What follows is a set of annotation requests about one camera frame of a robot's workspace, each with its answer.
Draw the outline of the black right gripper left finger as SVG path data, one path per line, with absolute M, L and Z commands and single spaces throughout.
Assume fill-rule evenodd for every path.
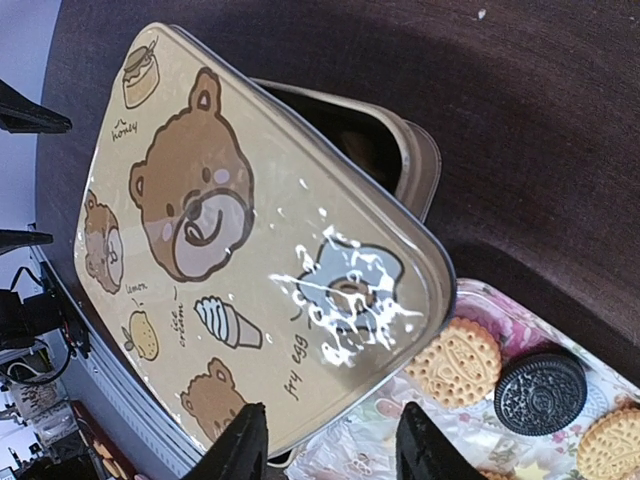
M 265 479 L 267 460 L 265 406 L 248 403 L 187 473 L 187 480 Z

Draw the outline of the gold cookie tin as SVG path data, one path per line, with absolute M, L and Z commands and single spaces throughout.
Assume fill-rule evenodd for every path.
M 415 217 L 426 220 L 442 158 L 424 128 L 375 104 L 264 79 L 254 82 L 301 115 Z

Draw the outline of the floral cookie tray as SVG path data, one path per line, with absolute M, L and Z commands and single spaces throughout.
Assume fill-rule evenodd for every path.
M 453 321 L 404 370 L 313 437 L 290 479 L 394 479 L 404 407 L 416 403 L 493 479 L 639 475 L 639 390 L 570 337 L 477 280 Z

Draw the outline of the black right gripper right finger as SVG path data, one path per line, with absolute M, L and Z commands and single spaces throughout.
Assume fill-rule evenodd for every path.
M 398 480 L 482 480 L 416 402 L 405 405 L 396 431 Z

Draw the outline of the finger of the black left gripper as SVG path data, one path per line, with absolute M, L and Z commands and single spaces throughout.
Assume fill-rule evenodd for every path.
M 4 81 L 1 84 L 1 129 L 12 134 L 64 134 L 69 118 L 32 102 Z
M 51 244 L 53 236 L 37 231 L 0 230 L 0 249 L 15 250 L 22 247 Z

